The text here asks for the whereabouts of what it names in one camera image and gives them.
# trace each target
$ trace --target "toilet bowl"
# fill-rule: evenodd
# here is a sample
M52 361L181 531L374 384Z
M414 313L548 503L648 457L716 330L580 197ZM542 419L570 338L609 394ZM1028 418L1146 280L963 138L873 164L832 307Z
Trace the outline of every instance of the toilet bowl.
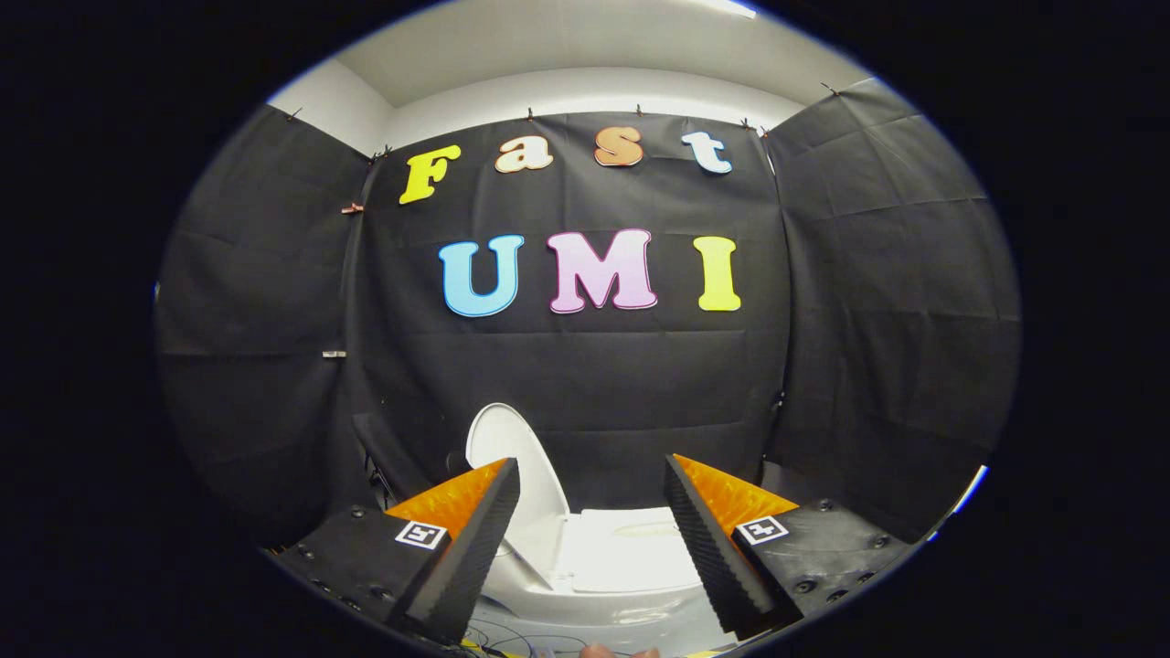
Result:
M668 507L570 513L536 433L490 404L472 423L467 461L505 457L518 462L519 501L482 596L519 618L579 626L665 619L706 596Z

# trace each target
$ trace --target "ceiling light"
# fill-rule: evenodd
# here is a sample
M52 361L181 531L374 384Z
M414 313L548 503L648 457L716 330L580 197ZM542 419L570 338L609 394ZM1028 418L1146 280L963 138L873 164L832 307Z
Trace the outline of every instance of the ceiling light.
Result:
M718 9L721 12L730 12L732 14L738 14L749 19L756 18L756 12L739 5L738 2L732 2L731 0L690 0L691 2L697 2L700 5L706 5L713 9Z

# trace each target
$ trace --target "screw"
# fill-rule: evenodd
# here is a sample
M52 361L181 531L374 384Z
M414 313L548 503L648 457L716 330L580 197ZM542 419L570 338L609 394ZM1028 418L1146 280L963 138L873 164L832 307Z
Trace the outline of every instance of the screw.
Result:
M370 588L370 596L372 596L374 598L380 598L380 599L385 601L386 603L393 603L394 602L394 596L390 592L388 589L386 589L386 588L384 588L381 585L373 585L372 588Z

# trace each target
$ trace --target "pink letter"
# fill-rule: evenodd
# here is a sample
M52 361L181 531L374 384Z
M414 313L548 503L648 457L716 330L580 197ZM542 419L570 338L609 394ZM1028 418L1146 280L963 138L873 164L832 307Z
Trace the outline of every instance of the pink letter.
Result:
M549 238L549 247L557 252L557 299L552 300L552 313L577 313L585 308L585 300L577 294L577 280L597 308L605 306L615 279L618 294L613 296L613 306L635 309L656 304L658 296L651 292L651 275L646 269L646 244L649 241L649 231L619 231L601 260L580 233L558 233Z

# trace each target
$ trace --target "letter u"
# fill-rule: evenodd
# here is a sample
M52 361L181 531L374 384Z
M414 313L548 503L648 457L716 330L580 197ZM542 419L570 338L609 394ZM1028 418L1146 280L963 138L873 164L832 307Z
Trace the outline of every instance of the letter u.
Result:
M519 235L497 235L488 242L496 253L496 289L487 295L472 288L472 256L480 251L475 242L455 242L439 249L442 268L442 294L447 307L466 317L495 315L508 308L519 289L516 252L524 244Z

